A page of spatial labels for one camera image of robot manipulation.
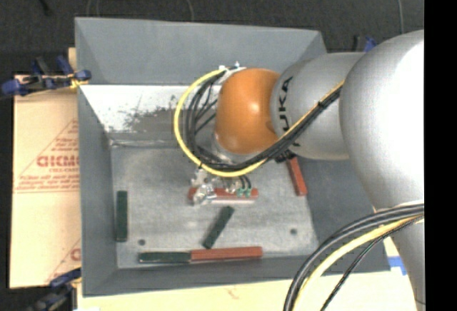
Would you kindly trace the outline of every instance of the cable bundle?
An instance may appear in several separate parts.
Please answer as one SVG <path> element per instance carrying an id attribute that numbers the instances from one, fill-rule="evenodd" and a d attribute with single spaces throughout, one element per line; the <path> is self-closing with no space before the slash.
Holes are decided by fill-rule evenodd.
<path id="1" fill-rule="evenodd" d="M 288 290 L 283 310 L 292 311 L 299 303 L 300 299 L 305 297 L 310 284 L 320 277 L 337 261 L 337 259 L 355 248 L 368 243 L 366 248 L 361 251 L 347 271 L 345 271 L 332 293 L 328 296 L 321 308 L 321 311 L 325 310 L 344 284 L 351 271 L 360 263 L 375 244 L 422 219 L 424 219 L 423 203 L 382 210 L 341 228 L 319 246 L 319 248 L 311 254 L 306 262 L 300 267 Z M 331 250 L 338 245 L 340 245 L 340 247 L 337 250 L 334 250 L 330 255 L 321 260 L 323 254 L 331 252 Z"/>
<path id="2" fill-rule="evenodd" d="M 283 153 L 295 142 L 295 140 L 309 127 L 311 122 L 339 97 L 343 86 L 342 81 L 336 87 L 331 89 L 318 103 L 316 103 L 304 116 L 302 116 L 300 120 L 293 124 L 289 130 L 285 132 L 272 146 L 242 163 L 228 163 L 221 160 L 217 155 L 214 155 L 205 148 L 197 145 L 196 135 L 215 117 L 215 114 L 213 114 L 203 123 L 199 124 L 199 121 L 203 118 L 205 113 L 207 113 L 209 109 L 217 103 L 217 99 L 209 102 L 212 87 L 215 84 L 220 83 L 221 79 L 225 79 L 227 77 L 226 74 L 232 74 L 238 69 L 238 66 L 231 68 L 224 67 L 224 69 L 212 71 L 197 79 L 188 87 L 186 92 L 179 99 L 174 115 L 174 133 L 183 152 L 199 168 L 203 168 L 209 173 L 221 177 L 233 178 L 243 176 L 254 169 L 257 169 L 259 166 L 271 159 L 280 158 Z M 197 87 L 199 87 L 199 89 L 191 99 L 184 119 L 184 131 L 186 137 L 186 142 L 184 142 L 179 130 L 179 115 L 184 107 L 186 99 Z M 207 94 L 206 100 L 199 108 L 200 102 L 205 94 Z"/>

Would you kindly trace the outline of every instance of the kuka logo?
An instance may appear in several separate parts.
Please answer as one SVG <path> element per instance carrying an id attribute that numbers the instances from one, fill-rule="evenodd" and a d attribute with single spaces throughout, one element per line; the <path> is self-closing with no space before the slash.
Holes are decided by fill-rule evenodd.
<path id="1" fill-rule="evenodd" d="M 279 100 L 278 111 L 280 112 L 279 119 L 284 122 L 284 126 L 283 126 L 283 131 L 284 132 L 287 132 L 289 130 L 289 128 L 290 128 L 290 125 L 289 125 L 289 122 L 288 122 L 288 119 L 287 119 L 287 116 L 286 116 L 285 103 L 286 103 L 286 99 L 287 99 L 288 85 L 289 85 L 289 83 L 291 82 L 292 79 L 293 79 L 293 76 L 291 76 L 290 78 L 286 79 L 283 82 L 281 90 L 284 92 L 284 95 L 283 96 L 280 95 L 278 97 L 278 100 Z M 292 145 L 293 146 L 300 146 L 299 143 L 293 143 Z"/>

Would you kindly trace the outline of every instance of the silver robot arm segment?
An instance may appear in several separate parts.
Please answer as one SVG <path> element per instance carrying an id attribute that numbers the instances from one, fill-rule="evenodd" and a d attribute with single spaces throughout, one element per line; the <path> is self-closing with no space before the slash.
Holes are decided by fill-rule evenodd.
<path id="1" fill-rule="evenodd" d="M 297 155 L 352 162 L 374 208 L 424 201 L 424 31 L 397 36 L 368 53 L 329 53 L 288 68 L 275 85 L 278 135 L 339 81 L 340 99 L 297 140 Z M 424 224 L 393 236 L 425 310 Z"/>

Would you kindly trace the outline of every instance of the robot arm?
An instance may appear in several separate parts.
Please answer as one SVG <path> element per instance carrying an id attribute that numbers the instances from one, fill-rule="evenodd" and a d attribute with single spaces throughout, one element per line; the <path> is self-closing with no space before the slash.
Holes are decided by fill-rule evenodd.
<path id="1" fill-rule="evenodd" d="M 176 137 L 189 158 L 214 175 L 245 175 L 288 148 L 306 158 L 351 160 L 377 210 L 423 202 L 423 49 L 424 33 L 417 31 L 368 53 L 329 53 L 301 61 L 280 76 L 259 68 L 234 69 L 219 91 L 211 152 L 195 142 L 189 142 L 190 149 L 183 144 L 178 122 L 187 93 L 176 109 Z M 197 80 L 188 92 L 200 84 L 204 89 L 192 101 L 197 104 L 205 86 L 224 74 L 214 71 Z M 298 129 L 303 114 L 317 109 L 321 98 L 341 84 L 339 99 L 315 115 L 305 131 Z M 192 122 L 187 126 L 196 127 Z M 417 308 L 424 310 L 423 223 L 394 235 L 393 241 Z"/>
<path id="2" fill-rule="evenodd" d="M 297 155 L 349 158 L 374 208 L 424 199 L 424 32 L 398 36 L 369 53 L 330 53 L 288 68 L 271 97 L 280 134 L 339 81 L 333 103 L 297 140 Z M 411 280 L 418 310 L 425 309 L 424 224 L 393 236 Z"/>

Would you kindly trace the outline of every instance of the clamp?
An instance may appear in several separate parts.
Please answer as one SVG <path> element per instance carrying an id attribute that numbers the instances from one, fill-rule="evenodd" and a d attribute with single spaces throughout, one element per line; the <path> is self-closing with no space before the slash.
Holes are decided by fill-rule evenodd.
<path id="1" fill-rule="evenodd" d="M 81 268 L 76 268 L 52 280 L 49 287 L 53 291 L 28 306 L 25 311 L 55 311 L 65 302 L 70 302 L 70 309 L 74 310 L 76 290 L 71 283 L 80 277 Z"/>
<path id="2" fill-rule="evenodd" d="M 39 91 L 67 86 L 76 87 L 92 77 L 89 70 L 75 72 L 63 55 L 57 56 L 56 62 L 60 70 L 59 73 L 52 72 L 42 57 L 35 58 L 31 65 L 32 74 L 21 80 L 14 78 L 5 81 L 1 85 L 2 93 L 5 96 L 26 96 Z"/>

